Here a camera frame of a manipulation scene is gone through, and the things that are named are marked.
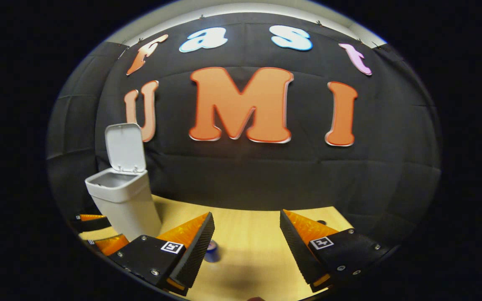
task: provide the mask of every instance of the trash can lid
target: trash can lid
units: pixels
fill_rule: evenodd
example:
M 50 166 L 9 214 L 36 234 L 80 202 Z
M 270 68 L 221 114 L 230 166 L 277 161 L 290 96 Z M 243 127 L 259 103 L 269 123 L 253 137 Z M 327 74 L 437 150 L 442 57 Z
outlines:
M 105 146 L 111 166 L 118 171 L 146 170 L 141 129 L 136 123 L 113 124 L 105 129 Z

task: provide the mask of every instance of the wooden table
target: wooden table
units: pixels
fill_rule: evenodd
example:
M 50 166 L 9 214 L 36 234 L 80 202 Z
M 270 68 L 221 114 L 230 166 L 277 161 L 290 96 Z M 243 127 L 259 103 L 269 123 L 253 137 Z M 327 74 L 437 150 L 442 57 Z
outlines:
M 300 274 L 280 230 L 279 211 L 207 207 L 159 196 L 153 196 L 153 200 L 162 221 L 161 234 L 204 213 L 213 214 L 213 240 L 218 244 L 220 261 L 202 262 L 186 299 L 246 301 L 262 297 L 266 301 L 298 301 L 315 295 Z M 334 207 L 292 211 L 315 221 L 322 219 L 338 231 L 352 227 Z M 80 236 L 94 240 L 113 234 L 116 232 L 109 227 Z

